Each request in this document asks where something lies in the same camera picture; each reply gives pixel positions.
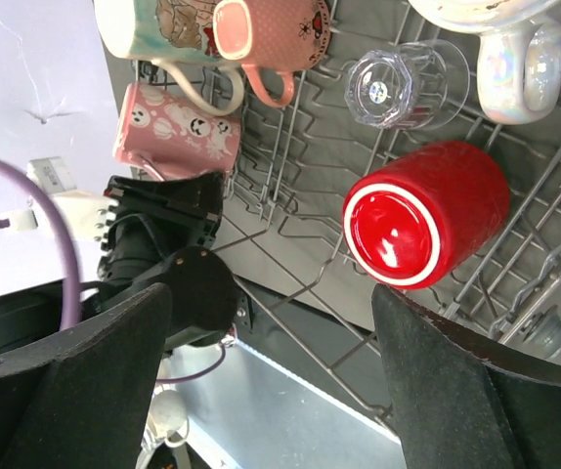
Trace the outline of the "clear plastic cup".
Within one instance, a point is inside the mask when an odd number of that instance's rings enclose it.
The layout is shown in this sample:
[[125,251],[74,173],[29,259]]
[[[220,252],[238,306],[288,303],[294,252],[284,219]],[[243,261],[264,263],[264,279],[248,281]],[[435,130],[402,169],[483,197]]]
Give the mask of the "clear plastic cup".
[[458,115],[469,90],[463,53],[449,41],[433,39],[365,53],[347,73],[344,100],[361,124],[434,130]]

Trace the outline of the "white floral mug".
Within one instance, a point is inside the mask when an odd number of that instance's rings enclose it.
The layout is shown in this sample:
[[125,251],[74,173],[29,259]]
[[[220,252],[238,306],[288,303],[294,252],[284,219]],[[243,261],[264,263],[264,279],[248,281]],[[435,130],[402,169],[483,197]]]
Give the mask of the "white floral mug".
[[539,121],[561,88],[561,1],[420,0],[412,7],[448,31],[480,38],[477,93],[495,123]]

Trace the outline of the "red mug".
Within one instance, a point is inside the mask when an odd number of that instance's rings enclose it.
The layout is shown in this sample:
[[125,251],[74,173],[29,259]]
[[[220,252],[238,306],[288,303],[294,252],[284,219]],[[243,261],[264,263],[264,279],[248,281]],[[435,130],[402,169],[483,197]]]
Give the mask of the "red mug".
[[440,281],[497,235],[510,192],[499,165],[462,141],[435,142],[387,163],[347,193],[347,247],[375,280],[402,290]]

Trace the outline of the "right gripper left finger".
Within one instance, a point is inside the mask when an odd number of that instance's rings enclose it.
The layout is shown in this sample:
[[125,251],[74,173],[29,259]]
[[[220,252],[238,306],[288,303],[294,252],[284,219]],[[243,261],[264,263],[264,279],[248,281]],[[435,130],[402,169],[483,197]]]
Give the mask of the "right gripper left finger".
[[0,468],[132,468],[170,322],[156,283],[0,355]]

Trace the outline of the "cream coral pattern mug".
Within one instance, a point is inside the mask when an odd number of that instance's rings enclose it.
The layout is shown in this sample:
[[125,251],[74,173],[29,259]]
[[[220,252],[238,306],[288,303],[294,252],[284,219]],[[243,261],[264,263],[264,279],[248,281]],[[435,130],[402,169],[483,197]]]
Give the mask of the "cream coral pattern mug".
[[[201,110],[224,116],[240,107],[244,83],[237,64],[222,58],[215,44],[216,5],[205,0],[96,0],[94,12],[104,44],[115,57],[164,69]],[[215,67],[226,74],[233,89],[228,104],[208,103],[180,64]]]

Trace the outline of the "small orange mug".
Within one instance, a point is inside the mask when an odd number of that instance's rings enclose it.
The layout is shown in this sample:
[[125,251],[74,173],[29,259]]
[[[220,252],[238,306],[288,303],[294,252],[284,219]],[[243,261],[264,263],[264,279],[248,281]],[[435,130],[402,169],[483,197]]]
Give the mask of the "small orange mug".
[[281,108],[293,100],[294,73],[314,67],[325,54],[330,12],[321,0],[221,1],[213,33],[221,57],[241,66],[257,98]]

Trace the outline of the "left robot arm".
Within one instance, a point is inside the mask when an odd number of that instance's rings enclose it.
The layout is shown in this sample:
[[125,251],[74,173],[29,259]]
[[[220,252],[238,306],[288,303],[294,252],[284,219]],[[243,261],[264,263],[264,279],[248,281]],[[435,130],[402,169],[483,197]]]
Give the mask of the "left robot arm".
[[[81,290],[83,320],[93,318],[155,283],[171,295],[165,350],[219,342],[232,327],[240,294],[234,275],[211,247],[220,228],[225,176],[192,179],[109,179],[113,221],[100,235],[98,278]],[[0,354],[58,331],[63,283],[54,280],[0,296]]]

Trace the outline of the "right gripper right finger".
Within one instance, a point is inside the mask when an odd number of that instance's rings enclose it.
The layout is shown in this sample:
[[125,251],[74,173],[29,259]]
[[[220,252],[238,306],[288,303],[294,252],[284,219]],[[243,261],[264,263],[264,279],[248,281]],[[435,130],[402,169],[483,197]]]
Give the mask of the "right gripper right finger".
[[377,285],[375,332],[409,468],[561,468],[561,365]]

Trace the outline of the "pink mug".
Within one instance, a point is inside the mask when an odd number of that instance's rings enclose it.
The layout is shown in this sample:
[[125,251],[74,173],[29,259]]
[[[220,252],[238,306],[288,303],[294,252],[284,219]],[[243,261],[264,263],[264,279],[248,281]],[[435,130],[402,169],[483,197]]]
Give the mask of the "pink mug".
[[210,115],[187,98],[134,82],[123,98],[113,157],[155,179],[182,180],[215,171],[230,175],[240,134],[235,117]]

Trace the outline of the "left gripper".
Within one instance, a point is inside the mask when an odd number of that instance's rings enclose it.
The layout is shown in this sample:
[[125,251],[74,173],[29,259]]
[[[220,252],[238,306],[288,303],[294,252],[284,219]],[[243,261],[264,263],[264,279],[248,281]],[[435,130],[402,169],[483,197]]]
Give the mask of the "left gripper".
[[104,235],[97,274],[126,283],[188,246],[210,248],[219,231],[225,174],[171,181],[113,176],[105,195],[116,201]]

